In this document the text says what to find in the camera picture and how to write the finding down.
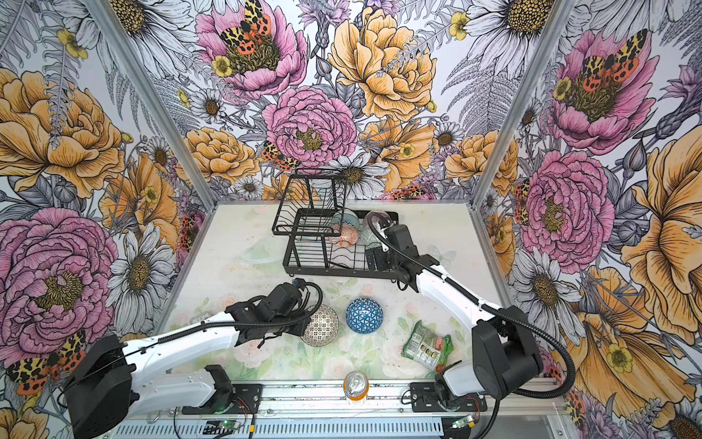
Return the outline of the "orange patterned bowl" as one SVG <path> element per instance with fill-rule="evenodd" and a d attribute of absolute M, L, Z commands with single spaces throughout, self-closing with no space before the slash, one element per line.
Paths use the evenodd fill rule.
<path fill-rule="evenodd" d="M 358 230 L 348 224 L 335 224 L 332 226 L 333 235 L 328 238 L 332 245 L 340 248 L 355 246 L 359 240 Z"/>

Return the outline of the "pink striped bowl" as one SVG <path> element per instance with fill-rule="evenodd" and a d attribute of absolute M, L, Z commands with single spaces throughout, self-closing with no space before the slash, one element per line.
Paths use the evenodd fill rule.
<path fill-rule="evenodd" d="M 393 219 L 385 211 L 370 211 L 363 219 L 363 224 L 368 228 L 385 229 L 393 224 Z"/>

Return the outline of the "brown dotted bowl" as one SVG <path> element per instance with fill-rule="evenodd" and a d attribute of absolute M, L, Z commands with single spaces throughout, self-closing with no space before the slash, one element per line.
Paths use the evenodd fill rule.
<path fill-rule="evenodd" d="M 302 340 L 313 348 L 325 347 L 335 340 L 339 327 L 336 311 L 329 305 L 321 305 L 310 318 Z"/>

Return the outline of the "mint green bowl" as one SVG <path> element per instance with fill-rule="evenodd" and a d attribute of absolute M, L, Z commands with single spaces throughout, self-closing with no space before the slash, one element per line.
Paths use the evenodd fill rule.
<path fill-rule="evenodd" d="M 342 226 L 342 225 L 347 225 L 349 227 L 353 227 L 355 230 L 360 230 L 361 229 L 361 221 L 356 215 L 356 212 L 354 210 L 338 210 L 331 219 L 331 225 L 332 226 Z"/>

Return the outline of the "grey green patterned bowl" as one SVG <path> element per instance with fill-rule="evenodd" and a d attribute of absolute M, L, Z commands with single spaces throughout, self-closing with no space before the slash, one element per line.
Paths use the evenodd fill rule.
<path fill-rule="evenodd" d="M 373 249 L 383 246 L 382 241 L 378 239 L 378 237 L 376 236 L 376 234 L 374 234 L 373 230 L 371 230 L 370 227 L 362 228 L 361 232 L 359 233 L 358 242 L 362 244 L 366 249 Z"/>

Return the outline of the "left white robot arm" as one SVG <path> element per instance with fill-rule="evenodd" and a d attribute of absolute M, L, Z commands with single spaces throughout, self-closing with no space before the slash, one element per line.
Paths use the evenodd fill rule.
<path fill-rule="evenodd" d="M 323 304 L 322 288 L 301 278 L 276 285 L 199 323 L 163 335 L 94 343 L 65 381 L 61 395 L 76 438 L 108 433 L 129 417 L 168 408 L 223 413 L 236 398 L 221 365 L 188 373 L 173 369 L 202 356 L 284 334 L 303 336 Z"/>

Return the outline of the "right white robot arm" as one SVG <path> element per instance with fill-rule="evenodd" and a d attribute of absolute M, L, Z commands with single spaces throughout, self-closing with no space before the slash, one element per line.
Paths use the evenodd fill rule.
<path fill-rule="evenodd" d="M 380 259 L 376 267 L 388 268 L 400 283 L 433 300 L 471 331 L 471 363 L 444 371 L 448 390 L 456 396 L 486 393 L 496 401 L 523 394 L 521 387 L 543 371 L 534 331 L 523 313 L 477 296 L 435 258 L 420 255 L 407 226 L 382 221 L 370 230 L 382 245 L 371 252 Z"/>

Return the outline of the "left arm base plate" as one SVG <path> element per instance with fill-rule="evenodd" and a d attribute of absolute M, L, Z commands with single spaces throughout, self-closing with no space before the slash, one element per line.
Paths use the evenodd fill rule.
<path fill-rule="evenodd" d="M 185 415 L 214 415 L 214 414 L 256 414 L 259 411 L 263 385 L 252 382 L 234 383 L 229 387 L 229 393 L 217 390 L 204 405 L 199 407 L 183 407 Z"/>

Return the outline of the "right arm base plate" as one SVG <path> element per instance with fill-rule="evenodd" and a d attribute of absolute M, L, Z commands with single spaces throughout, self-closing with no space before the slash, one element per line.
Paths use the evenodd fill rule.
<path fill-rule="evenodd" d="M 487 410 L 483 395 L 456 396 L 438 382 L 411 382 L 409 405 L 413 413 L 482 413 Z"/>

